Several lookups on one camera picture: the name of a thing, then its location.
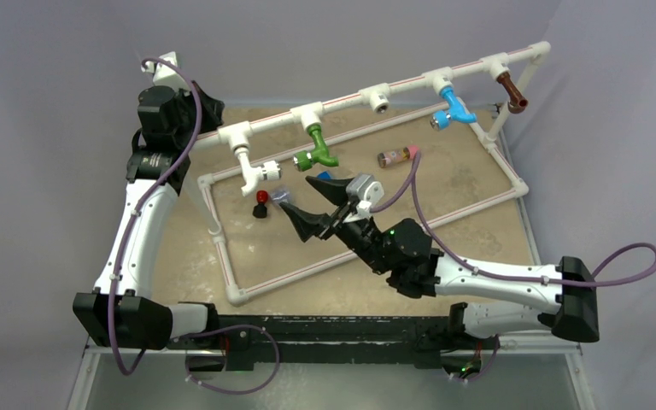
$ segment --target bottle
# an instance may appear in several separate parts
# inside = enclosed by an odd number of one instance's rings
[[[414,156],[416,156],[417,152],[419,152],[419,147],[416,145],[409,145],[401,149],[382,152],[378,154],[378,166],[381,168],[386,168],[399,162],[412,160]]]

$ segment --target red and black object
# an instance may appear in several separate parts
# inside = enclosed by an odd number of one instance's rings
[[[255,194],[255,199],[257,199],[258,204],[253,208],[253,216],[259,220],[267,218],[267,207],[265,206],[269,199],[267,192],[259,190],[258,193]]]

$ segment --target blue object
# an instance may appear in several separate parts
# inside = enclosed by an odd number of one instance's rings
[[[446,128],[452,120],[462,122],[464,124],[477,122],[477,115],[466,111],[464,105],[454,94],[453,87],[444,87],[439,95],[448,103],[448,110],[434,113],[434,120],[438,125],[438,129],[442,130]]]

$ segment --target pvc pipe frame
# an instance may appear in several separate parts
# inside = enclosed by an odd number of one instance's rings
[[[495,61],[495,59],[499,59],[501,62],[510,63],[510,62],[517,62],[517,61],[529,59],[530,62],[527,64],[526,68],[520,75],[519,80],[517,81],[516,84],[517,88],[520,91],[524,91],[524,88],[526,88],[532,75],[534,75],[536,69],[545,60],[544,57],[548,51],[549,51],[549,43],[541,42],[538,44],[533,44],[530,47],[521,50],[485,57],[481,61],[475,61],[457,67],[451,67],[451,68],[447,67],[448,70],[440,69],[440,70],[435,70],[435,72],[444,72],[444,73],[450,72],[453,75],[452,78],[456,78],[462,75],[488,72],[489,64],[486,63],[487,61],[492,62]],[[403,81],[391,83],[389,84],[389,87],[391,87],[391,92],[394,93],[394,92],[413,90],[423,86],[432,86],[431,84],[432,84],[431,76],[427,73],[425,75],[414,77],[412,79],[406,79]],[[330,100],[328,102],[323,102],[323,106],[325,108],[325,112],[332,112],[332,111],[337,111],[339,109],[360,105],[362,103],[367,103],[367,101],[364,101],[362,95],[358,93],[358,94],[352,94],[350,96]],[[434,114],[437,110],[446,109],[446,108],[448,108],[447,103],[441,102],[430,107],[418,109],[411,113],[398,115],[396,117],[389,118],[387,120],[382,120],[377,123],[371,124],[369,126],[363,126],[349,132],[344,132],[343,134],[338,134],[336,136],[326,138],[325,143],[328,146],[339,144],[354,138],[365,136],[372,132],[381,131],[383,129],[396,126],[404,122],[416,120],[418,118]],[[504,158],[504,155],[501,154],[499,147],[495,143],[500,129],[504,126],[504,123],[507,121],[508,114],[509,112],[507,109],[507,104],[504,103],[501,107],[499,115],[495,119],[494,123],[492,124],[492,127],[489,129],[488,132],[486,132],[478,123],[472,123],[469,125],[469,127],[477,135],[479,142],[487,150],[489,155],[491,155],[491,157],[494,158],[497,165],[499,165],[501,171],[507,176],[507,178],[509,178],[509,180],[512,183],[512,188],[510,190],[507,190],[506,192],[502,192],[501,194],[492,196],[483,201],[474,203],[472,205],[469,205],[461,209],[457,209],[453,212],[450,212],[448,214],[430,220],[429,226],[432,229],[437,228],[439,226],[444,226],[449,222],[453,222],[455,220],[461,219],[467,215],[475,214],[479,211],[482,211],[486,208],[490,208],[499,203],[519,198],[521,196],[526,195],[526,193],[529,192],[529,187],[527,186],[527,184],[517,175],[516,171],[514,171],[514,169],[509,164],[507,159]],[[295,123],[294,121],[295,121],[295,117],[292,115],[290,111],[288,111],[282,114],[276,114],[271,117],[266,117],[260,120],[252,121],[250,122],[250,127],[252,128],[253,133],[257,133],[257,132],[272,130],[280,126],[294,124]],[[210,132],[199,136],[199,139],[195,144],[194,149],[206,149],[215,146],[217,144],[220,144],[220,139],[217,136],[217,132]],[[313,145],[308,143],[294,149],[287,149],[275,155],[270,155],[268,157],[261,158],[257,161],[251,162],[251,164],[253,165],[261,164],[266,161],[284,161],[291,158],[295,153],[300,152],[304,149],[309,149],[311,147],[313,147]],[[197,187],[199,191],[202,192],[202,199],[204,201],[204,203],[198,203],[197,206],[198,208],[201,209],[201,215],[207,220],[209,232],[213,236],[213,243],[215,244],[215,247],[218,251],[218,256],[220,258],[220,267],[223,272],[223,279],[225,280],[225,292],[227,295],[227,300],[230,304],[235,306],[243,304],[247,302],[249,299],[254,298],[258,295],[262,295],[272,290],[276,290],[279,287],[285,286],[287,284],[291,284],[297,280],[307,278],[316,273],[323,272],[332,267],[342,265],[345,262],[357,258],[357,255],[351,251],[343,252],[340,255],[332,256],[331,258],[327,258],[322,261],[313,263],[312,265],[305,266],[301,269],[295,270],[290,273],[286,273],[285,275],[279,276],[277,278],[267,280],[266,282],[263,282],[261,284],[251,286],[249,288],[240,288],[237,285],[235,274],[232,271],[230,256],[227,252],[226,236],[225,233],[222,231],[222,225],[217,215],[217,208],[215,207],[211,186],[212,184],[215,184],[223,179],[235,177],[237,175],[240,175],[241,173],[242,173],[242,168],[238,166],[238,167],[228,168],[219,171],[217,173],[208,173],[202,175],[197,179]],[[190,194],[190,198],[193,200],[196,199],[195,195],[192,194]],[[204,205],[207,205],[207,212],[202,211]]]

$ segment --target brown faucet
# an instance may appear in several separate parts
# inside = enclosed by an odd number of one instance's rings
[[[509,94],[510,113],[519,114],[527,108],[527,105],[529,105],[530,102],[524,98],[522,92],[517,89],[516,85],[514,85],[508,71],[499,74],[496,78],[496,82],[503,85],[504,89],[507,90],[507,94]]]

